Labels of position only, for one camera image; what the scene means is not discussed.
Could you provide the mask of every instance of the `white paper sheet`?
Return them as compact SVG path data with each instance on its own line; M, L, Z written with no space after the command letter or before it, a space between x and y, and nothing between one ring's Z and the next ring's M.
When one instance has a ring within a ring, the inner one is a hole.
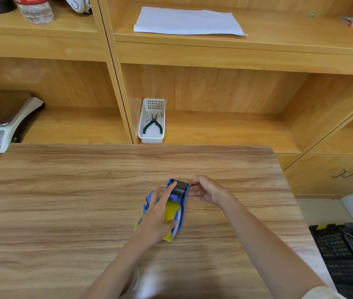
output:
M232 13L142 7L135 32L245 35Z

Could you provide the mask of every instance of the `forearm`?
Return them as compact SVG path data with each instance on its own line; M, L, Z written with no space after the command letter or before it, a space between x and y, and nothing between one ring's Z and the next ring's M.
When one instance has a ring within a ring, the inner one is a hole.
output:
M326 286L314 271L233 195L220 201L258 273L275 299L300 299L316 286Z
M118 298L144 251L138 241L131 238L80 299Z

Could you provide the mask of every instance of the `green pliers handle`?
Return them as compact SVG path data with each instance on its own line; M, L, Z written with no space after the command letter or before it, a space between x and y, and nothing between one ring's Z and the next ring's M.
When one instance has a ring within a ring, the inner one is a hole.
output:
M159 127L160 129L160 134L163 134L163 127L156 121L156 120L152 120L149 124L147 124L144 128L143 128L143 133L146 134L146 130L151 126L156 124L157 127Z

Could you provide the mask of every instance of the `bottle label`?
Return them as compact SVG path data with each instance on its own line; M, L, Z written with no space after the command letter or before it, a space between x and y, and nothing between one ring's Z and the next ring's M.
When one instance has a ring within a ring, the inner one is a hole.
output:
M36 4L43 4L46 3L47 0L15 0L16 3L22 5L36 5Z

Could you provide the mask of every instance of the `white sleeve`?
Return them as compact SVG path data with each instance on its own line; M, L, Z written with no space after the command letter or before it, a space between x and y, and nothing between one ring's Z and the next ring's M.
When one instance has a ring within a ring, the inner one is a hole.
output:
M346 299L325 286L318 286L305 294L303 299Z

